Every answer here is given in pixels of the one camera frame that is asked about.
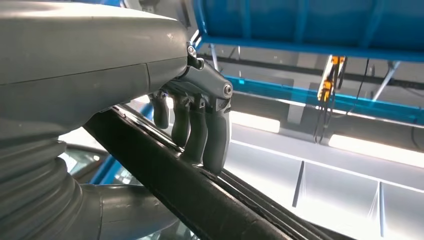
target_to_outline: ceiling light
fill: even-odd
[[[263,116],[256,116],[238,111],[231,111],[229,113],[230,120],[233,124],[242,125],[249,128],[264,130],[272,133],[280,131],[280,121],[266,118]]]
[[[286,99],[277,99],[277,101],[285,103],[285,104],[299,106],[299,107],[306,107],[306,103],[303,103],[303,102],[290,101],[290,100],[286,100]]]
[[[337,134],[331,136],[328,145],[358,154],[424,168],[424,153],[422,152]]]
[[[123,184],[129,184],[131,182],[131,180],[130,179],[128,179],[128,178],[124,178],[124,179],[122,179],[122,183]]]

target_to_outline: fluorescent light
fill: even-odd
[[[337,134],[331,136],[328,145],[358,154],[424,168],[424,153],[422,152]]]
[[[128,179],[128,178],[124,178],[124,179],[122,179],[122,183],[123,184],[129,184],[131,182],[131,180],[130,179]]]
[[[355,117],[360,117],[360,118],[363,118],[363,119],[371,119],[371,120],[376,120],[377,119],[376,117],[373,117],[373,116],[368,116],[368,115],[363,115],[363,114],[357,114],[357,113],[353,113],[353,112],[348,112],[347,115],[355,116]]]
[[[280,131],[280,121],[256,116],[238,111],[229,112],[230,120],[233,124],[242,125],[249,128],[264,130],[272,133]]]
[[[306,104],[303,102],[298,102],[298,101],[290,101],[290,100],[286,100],[286,99],[277,99],[277,101],[285,103],[285,104],[290,104],[290,105],[295,105],[295,106],[299,106],[299,107],[306,107]]]
[[[149,97],[147,95],[137,97],[136,99],[134,99],[134,101],[142,103],[142,104],[150,103]],[[168,108],[173,109],[174,108],[174,100],[170,97],[166,97],[166,105],[168,105]]]

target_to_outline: blue steel beam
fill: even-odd
[[[153,105],[148,103],[140,110],[141,115],[145,116],[148,120],[153,119]]]
[[[415,51],[391,51],[384,49],[380,50],[357,47],[324,46],[307,43],[279,42],[260,39],[212,37],[207,34],[202,35],[202,42],[208,44],[241,46],[260,49],[276,49],[283,51],[305,52],[325,55],[385,59],[403,62],[424,62],[424,53]]]
[[[208,34],[208,28],[205,19],[205,11],[202,0],[193,0],[194,17],[197,22],[197,28],[199,29],[200,36]]]
[[[234,91],[248,93],[268,98],[290,100],[306,105],[319,106],[317,91],[300,87],[292,87],[275,83],[267,83],[240,77],[225,76],[233,85]],[[415,106],[401,105],[384,101],[372,101],[344,94],[336,94],[334,109],[351,111],[355,114],[366,115],[392,121],[424,125],[424,110]]]
[[[115,175],[122,168],[119,161],[117,161],[112,155],[110,155],[110,157],[113,159],[113,164],[98,184],[112,184],[114,182]]]

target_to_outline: gray robot arm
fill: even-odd
[[[211,119],[226,123],[228,98],[209,92],[196,72],[224,79],[189,56],[185,28],[130,9],[2,0],[0,36],[0,239],[131,239],[176,221],[142,186],[77,184],[57,138],[97,112],[159,91],[187,98],[196,110],[190,119],[205,101]]]

